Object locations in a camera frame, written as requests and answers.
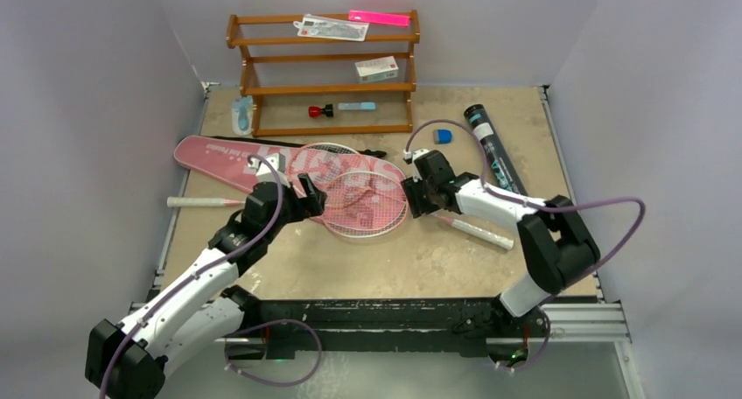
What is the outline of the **black shuttlecock tube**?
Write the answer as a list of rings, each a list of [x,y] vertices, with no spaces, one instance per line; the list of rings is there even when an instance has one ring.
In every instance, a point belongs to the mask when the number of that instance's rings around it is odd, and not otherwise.
[[[484,150],[486,160],[499,187],[527,196],[528,192],[485,107],[482,104],[473,104],[464,111],[463,116]]]

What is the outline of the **pink racket cover bag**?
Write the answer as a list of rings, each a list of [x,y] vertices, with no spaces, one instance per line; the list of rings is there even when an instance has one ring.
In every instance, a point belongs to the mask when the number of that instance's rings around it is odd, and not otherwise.
[[[223,184],[252,191],[258,182],[253,156],[283,157],[278,170],[303,197],[298,175],[326,193],[325,214],[355,214],[363,209],[399,213],[406,207],[401,188],[403,174],[398,167],[378,158],[372,151],[360,152],[338,143],[261,143],[249,138],[224,139],[188,136],[176,147],[176,162]]]

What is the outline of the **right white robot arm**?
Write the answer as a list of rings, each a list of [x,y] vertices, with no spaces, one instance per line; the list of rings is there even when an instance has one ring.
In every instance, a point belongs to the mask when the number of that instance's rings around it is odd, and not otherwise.
[[[460,174],[438,150],[407,151],[413,173],[402,189],[414,217],[445,210],[471,215],[514,232],[526,271],[507,287],[491,322],[501,334],[522,328],[528,312],[581,279],[600,258],[599,248],[571,200],[538,199],[500,189],[470,172]]]

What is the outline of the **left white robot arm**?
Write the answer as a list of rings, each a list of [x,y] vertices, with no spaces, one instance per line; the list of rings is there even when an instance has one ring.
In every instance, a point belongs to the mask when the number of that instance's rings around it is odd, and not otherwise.
[[[266,326],[259,301],[235,281],[267,254],[285,225],[324,212],[326,194],[305,173],[298,181],[302,197],[280,173],[255,185],[175,281],[119,322],[103,319],[91,330],[85,377],[101,398],[154,398],[201,346]]]

